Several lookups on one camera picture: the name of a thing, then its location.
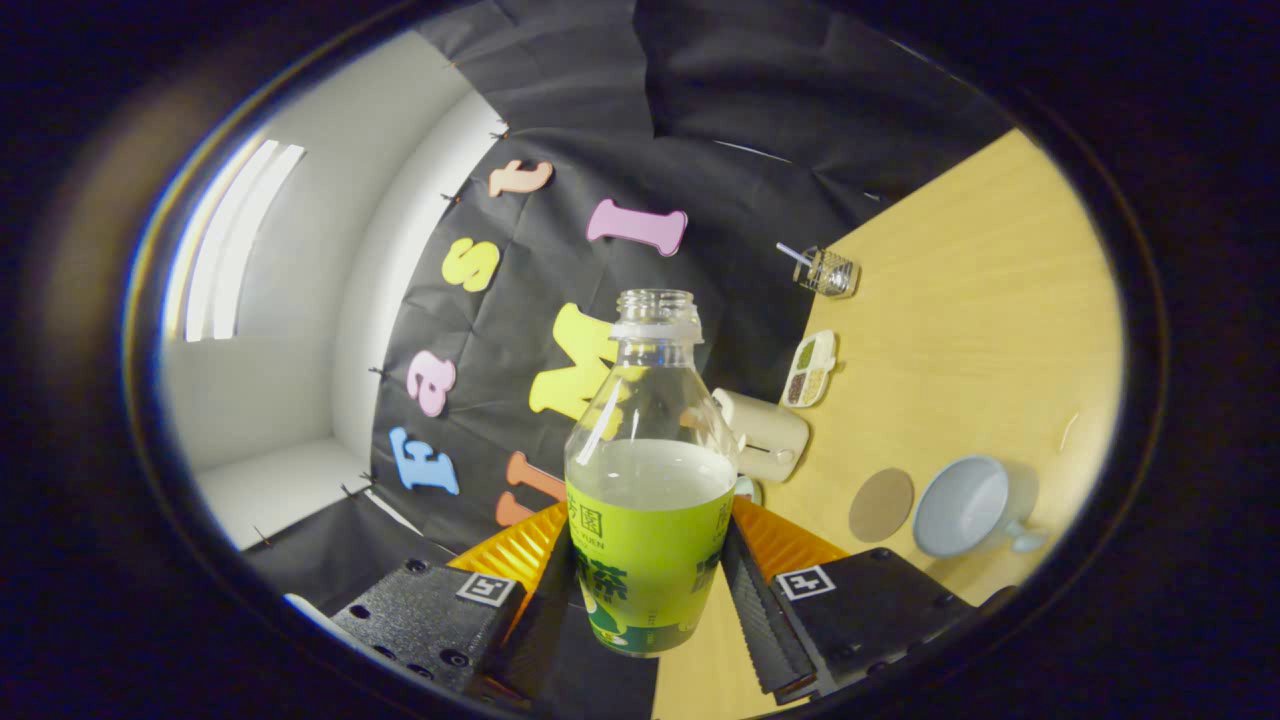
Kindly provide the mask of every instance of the window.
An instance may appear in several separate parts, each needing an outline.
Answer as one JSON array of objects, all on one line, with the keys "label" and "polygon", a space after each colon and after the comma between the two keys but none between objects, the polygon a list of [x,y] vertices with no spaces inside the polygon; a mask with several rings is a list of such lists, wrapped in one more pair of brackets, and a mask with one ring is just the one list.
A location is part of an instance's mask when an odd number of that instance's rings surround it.
[{"label": "window", "polygon": [[275,140],[244,143],[210,183],[183,231],[165,299],[165,331],[187,342],[236,336],[253,241],[306,151]]}]

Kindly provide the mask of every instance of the foam letter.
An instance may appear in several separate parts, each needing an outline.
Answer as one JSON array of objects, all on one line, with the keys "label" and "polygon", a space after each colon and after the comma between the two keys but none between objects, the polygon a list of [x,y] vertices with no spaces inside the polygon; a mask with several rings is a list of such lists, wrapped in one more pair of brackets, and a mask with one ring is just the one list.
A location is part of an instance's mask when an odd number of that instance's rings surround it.
[{"label": "foam letter", "polygon": [[503,528],[509,528],[532,514],[534,511],[521,505],[516,500],[516,496],[504,492],[498,497],[498,509],[494,512],[494,520],[498,520],[498,524]]},{"label": "foam letter", "polygon": [[507,461],[507,483],[529,486],[561,502],[568,500],[568,493],[564,492],[564,480],[530,465],[529,457],[524,452],[511,454],[511,460]]},{"label": "foam letter", "polygon": [[457,378],[458,370],[453,366],[453,360],[440,360],[431,351],[424,350],[408,364],[404,387],[410,397],[417,398],[422,413],[435,418],[444,410],[445,396]]},{"label": "foam letter", "polygon": [[404,428],[392,428],[392,452],[396,455],[396,470],[404,483],[404,489],[413,489],[413,486],[426,486],[444,488],[449,495],[458,495],[458,478],[453,473],[453,461],[440,452],[435,460],[431,456],[430,445],[421,441],[404,442],[408,433]]},{"label": "foam letter", "polygon": [[609,323],[584,315],[572,302],[561,307],[552,337],[573,366],[538,373],[529,388],[530,410],[541,413],[550,407],[573,420],[586,413],[595,391],[609,377],[602,359],[613,361],[618,356],[618,343],[609,340]]},{"label": "foam letter", "polygon": [[481,242],[471,247],[474,242],[470,237],[453,241],[453,245],[449,246],[449,254],[444,256],[444,263],[440,265],[444,282],[461,284],[462,290],[467,292],[480,292],[489,287],[493,272],[498,268],[498,260],[502,258],[497,245]]},{"label": "foam letter", "polygon": [[663,258],[669,258],[680,250],[680,240],[689,224],[689,215],[675,210],[667,215],[641,213],[618,208],[605,197],[595,206],[590,222],[586,223],[586,240],[595,241],[604,236],[634,240],[658,249]]},{"label": "foam letter", "polygon": [[547,184],[552,179],[552,164],[538,163],[532,170],[521,170],[520,160],[507,163],[506,168],[498,168],[489,173],[489,197],[498,197],[502,191],[532,192]]}]

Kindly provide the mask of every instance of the plastic bottle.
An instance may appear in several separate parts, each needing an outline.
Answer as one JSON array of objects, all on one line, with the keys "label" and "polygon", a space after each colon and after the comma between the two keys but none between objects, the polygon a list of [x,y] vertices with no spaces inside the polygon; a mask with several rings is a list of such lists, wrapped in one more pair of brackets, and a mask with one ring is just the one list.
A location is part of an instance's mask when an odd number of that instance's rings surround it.
[{"label": "plastic bottle", "polygon": [[698,625],[737,455],[694,368],[694,296],[628,290],[618,314],[617,363],[564,446],[570,532],[596,638],[652,656]]}]

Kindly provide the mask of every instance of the yellow letter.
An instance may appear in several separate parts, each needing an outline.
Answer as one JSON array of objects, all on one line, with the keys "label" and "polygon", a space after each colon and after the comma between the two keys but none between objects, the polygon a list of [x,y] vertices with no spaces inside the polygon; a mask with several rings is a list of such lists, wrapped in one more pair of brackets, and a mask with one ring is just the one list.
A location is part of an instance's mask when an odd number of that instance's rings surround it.
[{"label": "yellow letter", "polygon": [[586,413],[588,402],[609,375],[600,360],[618,357],[618,343],[609,340],[609,327],[604,320],[584,315],[572,302],[561,307],[552,337],[573,365],[538,373],[529,389],[529,407],[534,413],[550,407],[573,420]]},{"label": "yellow letter", "polygon": [[454,241],[440,265],[444,282],[461,284],[467,292],[480,292],[489,287],[498,259],[502,258],[497,245],[481,242],[471,247],[474,242],[470,237]]}]

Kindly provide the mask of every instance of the green bottle label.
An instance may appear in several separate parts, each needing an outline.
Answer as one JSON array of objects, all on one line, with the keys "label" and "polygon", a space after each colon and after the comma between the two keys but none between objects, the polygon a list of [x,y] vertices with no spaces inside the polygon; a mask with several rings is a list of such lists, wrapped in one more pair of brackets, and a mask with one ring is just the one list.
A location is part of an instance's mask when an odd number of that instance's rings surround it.
[{"label": "green bottle label", "polygon": [[628,510],[568,484],[568,527],[591,628],[604,644],[652,653],[689,639],[707,603],[732,488],[682,510]]}]

